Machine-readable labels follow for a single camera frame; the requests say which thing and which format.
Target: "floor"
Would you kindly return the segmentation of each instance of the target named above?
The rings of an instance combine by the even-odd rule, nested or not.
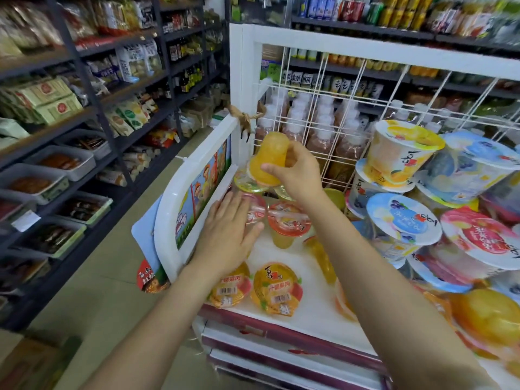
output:
[[[187,157],[210,132],[210,128],[197,132],[179,155]],[[144,256],[130,229],[161,195],[180,164],[180,159],[174,159],[166,167],[31,323],[31,330],[50,338],[78,335],[83,339],[56,390],[79,388],[158,298],[136,286]],[[236,379],[217,376],[206,363],[199,342],[190,341],[192,337],[187,334],[163,389],[244,388]]]

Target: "tiled floor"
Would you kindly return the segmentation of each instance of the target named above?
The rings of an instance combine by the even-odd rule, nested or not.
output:
[[[210,132],[209,128],[199,131],[179,155],[188,156]],[[31,323],[31,329],[51,336],[78,335],[83,339],[56,390],[77,389],[158,298],[142,293],[135,284],[144,256],[130,229],[161,195],[180,164],[181,160],[175,159],[166,167]],[[217,378],[201,352],[198,341],[186,340],[163,388],[244,388],[238,380]]]

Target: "barcode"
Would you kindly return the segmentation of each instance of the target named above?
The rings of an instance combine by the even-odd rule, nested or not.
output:
[[[232,288],[219,288],[217,290],[217,295],[226,295],[226,294],[237,294],[237,287]]]
[[[280,294],[280,295],[275,295],[271,298],[271,301],[273,304],[279,304],[279,303],[284,303],[285,301],[289,301],[291,299],[291,295],[290,294]]]

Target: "left hand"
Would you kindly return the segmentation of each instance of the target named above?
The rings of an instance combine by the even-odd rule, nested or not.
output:
[[[259,222],[244,235],[250,204],[250,199],[243,198],[242,193],[229,192],[222,202],[211,206],[190,264],[199,267],[214,282],[245,261],[264,229]]]

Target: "hand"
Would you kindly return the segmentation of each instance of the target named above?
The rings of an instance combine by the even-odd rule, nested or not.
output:
[[[249,197],[229,192],[211,206],[190,264],[208,274],[213,283],[245,261],[264,229],[259,222],[244,235],[250,204]]]
[[[289,195],[302,204],[316,200],[323,191],[318,161],[299,142],[289,144],[285,167],[264,163],[261,168],[280,179]]]

